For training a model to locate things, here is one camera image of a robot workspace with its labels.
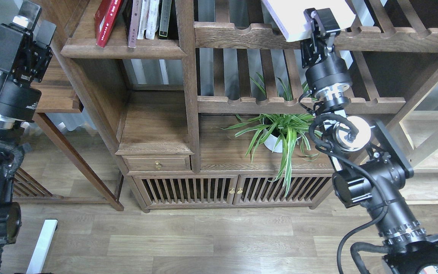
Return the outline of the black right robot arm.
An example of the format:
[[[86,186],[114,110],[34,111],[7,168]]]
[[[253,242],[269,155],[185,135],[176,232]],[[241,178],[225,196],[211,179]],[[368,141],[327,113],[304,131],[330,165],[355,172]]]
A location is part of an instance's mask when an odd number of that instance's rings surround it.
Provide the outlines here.
[[[426,234],[400,194],[414,175],[412,166],[380,120],[369,124],[344,110],[348,104],[344,92],[352,81],[344,60],[334,52],[341,28],[329,8],[309,8],[304,16],[311,36],[301,42],[302,66],[309,95],[317,99],[314,108],[305,107],[314,116],[309,136],[316,149],[330,158],[336,196],[346,208],[360,205],[371,217],[341,240],[336,253],[339,273],[343,273],[341,253],[347,239],[376,225],[382,245],[351,245],[360,273],[369,272],[360,256],[364,251],[382,253],[386,269],[393,274],[438,274],[438,234]]]

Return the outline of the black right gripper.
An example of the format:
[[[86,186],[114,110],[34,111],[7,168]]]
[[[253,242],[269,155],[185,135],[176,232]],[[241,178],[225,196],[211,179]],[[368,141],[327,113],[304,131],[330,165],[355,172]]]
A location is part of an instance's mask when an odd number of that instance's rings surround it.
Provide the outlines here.
[[[344,59],[327,48],[325,38],[340,34],[334,14],[329,8],[304,10],[306,22],[310,26],[309,39],[301,42],[302,67],[306,68],[306,81],[313,92],[340,83],[347,85],[343,91],[352,85],[351,76]]]

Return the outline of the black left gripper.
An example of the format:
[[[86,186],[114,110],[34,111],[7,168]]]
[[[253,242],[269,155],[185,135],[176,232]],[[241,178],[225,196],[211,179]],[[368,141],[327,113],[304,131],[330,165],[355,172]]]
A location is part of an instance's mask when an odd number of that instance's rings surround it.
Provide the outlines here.
[[[0,25],[0,116],[28,121],[33,118],[41,92],[32,88],[46,73],[56,25],[43,20],[34,37],[42,7],[25,0],[10,24]]]

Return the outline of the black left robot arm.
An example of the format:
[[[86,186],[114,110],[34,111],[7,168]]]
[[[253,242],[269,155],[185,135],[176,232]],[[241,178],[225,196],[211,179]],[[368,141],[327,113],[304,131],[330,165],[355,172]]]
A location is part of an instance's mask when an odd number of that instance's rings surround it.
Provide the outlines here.
[[[13,180],[25,151],[19,145],[24,122],[31,123],[41,92],[40,83],[52,59],[50,44],[56,25],[42,21],[34,35],[42,8],[25,0],[11,23],[0,25],[0,267],[3,247],[19,234],[21,207],[13,201]]]

